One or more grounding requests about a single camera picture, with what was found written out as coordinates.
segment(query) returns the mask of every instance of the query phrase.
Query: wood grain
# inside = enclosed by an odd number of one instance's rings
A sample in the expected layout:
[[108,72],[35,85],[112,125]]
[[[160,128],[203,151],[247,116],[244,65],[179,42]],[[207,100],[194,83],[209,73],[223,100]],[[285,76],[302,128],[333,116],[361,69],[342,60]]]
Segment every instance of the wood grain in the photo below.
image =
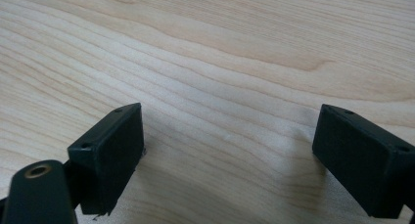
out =
[[408,223],[311,143],[326,103],[415,144],[415,0],[0,0],[1,197],[135,102],[148,154],[99,223]]

